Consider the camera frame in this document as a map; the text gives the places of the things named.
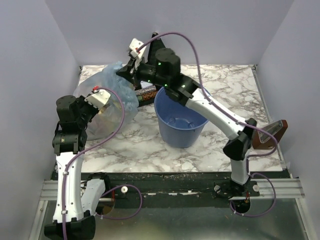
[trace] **blue plastic bucket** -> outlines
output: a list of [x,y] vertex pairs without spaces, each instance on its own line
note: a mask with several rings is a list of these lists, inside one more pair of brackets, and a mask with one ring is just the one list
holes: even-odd
[[154,109],[162,139],[175,148],[194,144],[208,122],[196,111],[171,100],[164,88],[155,96]]

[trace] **marble tabletop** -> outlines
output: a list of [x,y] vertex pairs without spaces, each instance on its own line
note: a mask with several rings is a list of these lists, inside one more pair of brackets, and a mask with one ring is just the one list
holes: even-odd
[[[80,83],[105,66],[84,66]],[[196,66],[183,65],[181,72],[198,80]],[[266,111],[250,66],[202,65],[201,77],[211,95],[234,113],[254,118],[258,126],[268,123]],[[82,172],[229,172],[231,164],[223,153],[228,139],[208,122],[195,144],[179,149],[166,144],[159,133],[153,104],[139,108],[131,123],[102,146],[85,154]],[[88,141],[86,148],[98,141]],[[251,158],[250,171],[282,171],[278,152]]]

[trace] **cable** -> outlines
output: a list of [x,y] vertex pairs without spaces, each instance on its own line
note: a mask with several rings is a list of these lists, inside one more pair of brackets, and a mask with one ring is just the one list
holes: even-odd
[[139,196],[140,196],[140,205],[138,207],[138,209],[135,211],[134,214],[130,215],[130,216],[125,216],[125,217],[111,217],[111,216],[106,216],[106,215],[100,215],[98,213],[95,213],[96,215],[98,215],[99,217],[101,218],[104,218],[104,219],[111,219],[111,220],[126,220],[126,219],[130,219],[132,217],[134,217],[135,215],[137,215],[141,208],[142,208],[142,203],[143,203],[143,197],[142,197],[142,194],[141,194],[141,191],[136,187],[136,186],[133,186],[133,185],[130,185],[130,184],[124,184],[124,185],[119,185],[119,186],[115,186],[114,188],[110,189],[109,191],[105,192],[101,197],[109,194],[110,192],[116,190],[116,189],[119,189],[119,188],[122,188],[122,187],[131,187],[131,188],[134,188]]
[[263,213],[259,213],[259,214],[256,214],[256,215],[251,215],[251,214],[244,214],[244,213],[237,212],[237,211],[236,211],[235,203],[231,200],[229,206],[230,206],[230,208],[231,208],[231,210],[232,210],[232,212],[233,212],[234,214],[237,214],[237,215],[243,216],[243,217],[247,217],[247,218],[257,218],[257,217],[261,217],[261,216],[263,216],[263,215],[266,215],[267,213],[269,213],[269,212],[275,207],[276,201],[277,201],[277,194],[276,194],[275,186],[273,185],[273,183],[270,181],[269,178],[267,178],[265,175],[263,175],[263,174],[261,174],[261,173],[259,173],[259,172],[253,173],[252,175],[250,175],[250,177],[253,178],[255,175],[259,175],[259,176],[265,178],[265,179],[270,183],[270,185],[271,185],[271,187],[272,187],[272,190],[273,190],[273,201],[272,201],[272,205],[269,207],[268,210],[264,211]]
[[[119,132],[120,128],[122,127],[122,125],[124,124],[124,120],[125,120],[125,107],[121,101],[121,98],[119,97],[119,95],[107,88],[107,87],[99,87],[97,88],[97,90],[106,90],[108,92],[111,92],[112,94],[114,94],[116,96],[116,98],[118,99],[120,105],[121,105],[121,112],[122,112],[122,116],[121,116],[121,121],[120,121],[120,124],[118,126],[118,128],[112,133],[110,134],[106,139],[104,139],[103,141],[91,146],[91,147],[88,147],[87,149],[83,150],[83,151],[80,151],[78,152],[78,154],[76,154],[70,161],[69,163],[65,166],[65,172],[68,172],[69,170],[69,167],[70,165],[79,157],[81,156],[82,154],[104,144],[105,142],[109,141],[111,138],[113,138],[117,132]],[[62,178],[62,193],[61,193],[61,204],[62,204],[62,211],[66,211],[66,185],[67,185],[67,175],[63,175],[63,178]],[[62,214],[62,233],[63,233],[63,239],[64,240],[68,240],[68,237],[67,237],[67,227],[66,227],[66,214],[63,213]]]
[[[207,95],[206,89],[205,89],[205,87],[204,87],[204,85],[203,85],[203,81],[202,81],[202,78],[201,78],[200,61],[199,61],[198,53],[197,53],[197,51],[196,51],[196,48],[195,48],[194,44],[193,44],[193,43],[191,42],[191,40],[190,40],[187,36],[185,36],[184,34],[179,33],[179,32],[175,32],[175,31],[171,31],[171,32],[166,32],[166,33],[162,33],[162,34],[156,35],[155,37],[149,39],[146,43],[142,44],[142,45],[137,49],[137,52],[139,52],[141,49],[143,49],[145,46],[147,46],[149,43],[153,42],[154,40],[156,40],[156,39],[158,39],[158,38],[161,38],[161,37],[163,37],[163,36],[166,36],[166,35],[179,35],[179,36],[183,37],[183,38],[190,44],[190,46],[191,46],[191,48],[192,48],[192,50],[193,50],[194,56],[195,56],[195,62],[196,62],[196,67],[197,67],[197,71],[198,71],[200,88],[201,88],[201,90],[202,90],[202,94],[203,94],[204,97],[209,101],[210,104],[212,104],[216,109],[218,109],[221,113],[223,113],[225,116],[227,116],[229,119],[231,119],[232,121],[236,122],[237,124],[240,124],[240,125],[242,125],[242,126],[245,126],[245,127],[254,129],[254,130],[258,131],[258,132],[261,132],[261,133],[263,133],[263,134],[266,134],[266,135],[268,135],[268,136],[274,141],[274,143],[275,143],[274,146],[275,146],[275,147],[274,147],[270,152],[261,153],[261,154],[250,154],[250,155],[248,155],[248,156],[246,157],[246,160],[245,160],[245,161],[246,161],[246,166],[247,166],[247,172],[248,172],[248,174],[249,174],[249,158],[251,158],[251,157],[265,157],[265,156],[269,156],[269,155],[273,154],[273,153],[276,151],[276,149],[277,149],[277,145],[278,145],[277,139],[276,139],[272,134],[270,134],[269,132],[267,132],[267,131],[265,131],[265,130],[263,130],[263,129],[260,129],[260,128],[256,127],[256,126],[252,126],[252,125],[247,124],[247,123],[245,123],[245,122],[240,122],[240,121],[238,121],[236,118],[234,118],[232,115],[230,115],[229,113],[227,113],[226,111],[224,111],[221,107],[219,107],[217,104],[215,104],[215,103],[210,99],[210,97]],[[275,187],[273,186],[273,184],[272,184],[272,182],[270,181],[270,179],[267,178],[265,175],[263,175],[263,174],[261,174],[261,173],[254,173],[254,174],[250,175],[250,177],[253,177],[253,176],[255,176],[255,175],[260,175],[260,176],[264,177],[264,178],[271,184],[271,187],[272,187],[273,192],[274,192],[274,199],[273,199],[273,203],[272,203],[271,207],[270,207],[268,210],[266,210],[265,212],[261,213],[261,214],[257,214],[257,215],[243,215],[243,214],[241,214],[241,213],[239,213],[239,212],[237,212],[237,211],[235,211],[235,210],[233,209],[233,204],[234,204],[234,203],[231,201],[231,202],[230,202],[230,208],[233,210],[233,212],[234,212],[235,214],[238,214],[238,215],[241,215],[241,216],[250,217],[250,218],[252,218],[252,217],[260,217],[260,216],[263,216],[263,215],[267,214],[268,212],[270,212],[270,211],[274,208],[274,206],[275,206],[275,204],[276,204],[276,198],[277,198],[277,197],[276,197]]]

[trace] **transparent plastic bag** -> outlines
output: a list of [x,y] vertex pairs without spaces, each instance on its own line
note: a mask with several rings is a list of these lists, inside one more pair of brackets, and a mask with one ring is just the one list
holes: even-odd
[[[95,86],[109,88],[115,91],[124,105],[125,118],[123,125],[128,124],[138,113],[139,102],[134,86],[123,77],[116,75],[116,71],[122,68],[122,62],[110,64],[101,72],[98,72],[83,81],[74,91],[73,95],[87,96]],[[109,106],[104,112],[99,112],[88,124],[86,133],[88,140],[106,138],[114,132],[120,124],[122,111],[119,101],[113,93],[108,101]]]

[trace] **wall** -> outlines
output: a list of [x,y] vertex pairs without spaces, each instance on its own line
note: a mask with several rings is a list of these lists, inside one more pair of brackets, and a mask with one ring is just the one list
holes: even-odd
[[0,238],[26,240],[79,67],[43,0],[1,0],[0,32]]
[[273,119],[288,120],[281,148],[299,176],[320,238],[320,1],[295,0],[257,68]]
[[[192,39],[202,64],[256,64],[293,0],[46,0],[73,55],[83,65],[128,62],[133,38],[178,31]],[[185,64],[195,58],[188,43],[164,43]]]

